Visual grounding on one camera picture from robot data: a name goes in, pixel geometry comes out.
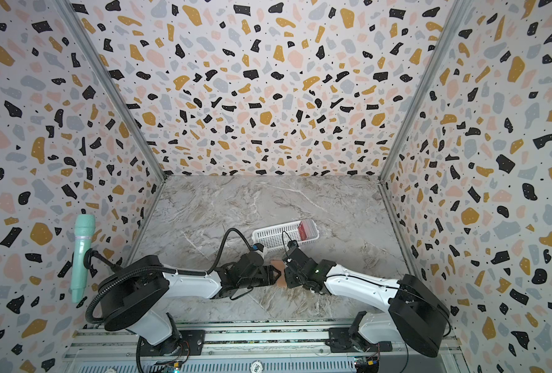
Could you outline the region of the tan leather card holder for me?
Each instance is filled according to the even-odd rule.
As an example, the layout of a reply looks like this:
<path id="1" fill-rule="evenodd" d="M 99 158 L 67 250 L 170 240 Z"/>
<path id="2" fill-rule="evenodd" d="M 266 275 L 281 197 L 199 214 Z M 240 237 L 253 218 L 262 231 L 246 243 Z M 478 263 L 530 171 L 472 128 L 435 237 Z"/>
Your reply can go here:
<path id="1" fill-rule="evenodd" d="M 288 287 L 285 279 L 285 263 L 282 260 L 272 260 L 271 266 L 274 267 L 275 285 L 279 288 Z"/>

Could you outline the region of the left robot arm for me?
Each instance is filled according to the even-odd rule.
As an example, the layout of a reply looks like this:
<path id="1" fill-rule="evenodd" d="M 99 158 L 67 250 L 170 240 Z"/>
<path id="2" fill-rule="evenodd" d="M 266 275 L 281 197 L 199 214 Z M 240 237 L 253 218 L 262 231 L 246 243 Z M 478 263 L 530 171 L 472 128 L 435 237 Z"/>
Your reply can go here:
<path id="1" fill-rule="evenodd" d="M 270 287 L 283 278 L 277 267 L 266 265 L 262 254 L 251 251 L 239 261 L 198 272 L 166 267 L 155 255 L 146 256 L 106 279 L 86 309 L 89 324 L 106 331 L 126 329 L 154 348 L 173 350 L 181 333 L 170 314 L 154 311 L 164 298 L 228 298 L 232 301 L 255 288 Z"/>

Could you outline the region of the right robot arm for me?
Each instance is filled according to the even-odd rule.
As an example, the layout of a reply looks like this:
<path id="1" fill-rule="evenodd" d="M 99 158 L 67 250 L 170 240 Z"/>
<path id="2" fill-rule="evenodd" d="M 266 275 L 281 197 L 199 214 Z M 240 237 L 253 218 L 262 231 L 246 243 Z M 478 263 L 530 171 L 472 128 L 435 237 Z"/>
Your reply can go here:
<path id="1" fill-rule="evenodd" d="M 388 315 L 359 312 L 348 330 L 351 343 L 360 350 L 382 341 L 401 340 L 419 354 L 437 357 L 443 339 L 451 332 L 448 307 L 417 277 L 375 278 L 331 260 L 320 262 L 289 243 L 283 258 L 289 288 L 302 287 L 312 293 L 351 298 Z"/>

